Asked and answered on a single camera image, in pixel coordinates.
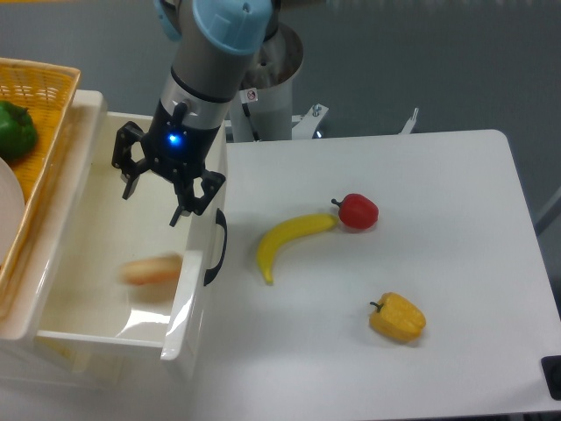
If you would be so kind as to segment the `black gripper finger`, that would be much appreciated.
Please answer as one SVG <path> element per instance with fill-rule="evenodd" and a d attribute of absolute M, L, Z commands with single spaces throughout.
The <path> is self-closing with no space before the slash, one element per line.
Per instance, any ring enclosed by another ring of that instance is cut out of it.
<path fill-rule="evenodd" d="M 116 133 L 111 165 L 121 171 L 121 179 L 125 183 L 124 200 L 134 193 L 139 177 L 150 169 L 145 157 L 139 161 L 132 158 L 132 148 L 140 145 L 144 137 L 145 133 L 132 121 L 121 126 Z"/>
<path fill-rule="evenodd" d="M 176 169 L 173 171 L 172 184 L 178 204 L 169 222 L 170 226 L 175 227 L 181 216 L 190 214 L 201 216 L 224 185 L 226 177 L 221 173 L 205 169 L 200 176 L 198 190 L 195 189 L 196 180 L 197 178 L 181 175 Z"/>

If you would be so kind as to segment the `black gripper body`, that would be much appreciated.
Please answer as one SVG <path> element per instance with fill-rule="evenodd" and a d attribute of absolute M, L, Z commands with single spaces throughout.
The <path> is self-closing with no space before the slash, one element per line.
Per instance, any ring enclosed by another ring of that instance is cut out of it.
<path fill-rule="evenodd" d="M 202 176 L 217 132 L 217 127 L 185 126 L 158 103 L 150 128 L 140 140 L 144 159 L 138 163 L 139 172 L 150 170 L 171 183 L 191 184 Z"/>

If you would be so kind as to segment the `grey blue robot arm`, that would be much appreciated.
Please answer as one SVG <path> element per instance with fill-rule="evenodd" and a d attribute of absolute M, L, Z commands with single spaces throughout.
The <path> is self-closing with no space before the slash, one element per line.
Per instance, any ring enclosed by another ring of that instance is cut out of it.
<path fill-rule="evenodd" d="M 125 183 L 124 198 L 147 171 L 170 182 L 177 207 L 170 220 L 202 215 L 225 182 L 206 157 L 273 19 L 271 1 L 177 1 L 180 45 L 144 132 L 129 121 L 116 134 L 111 164 Z"/>

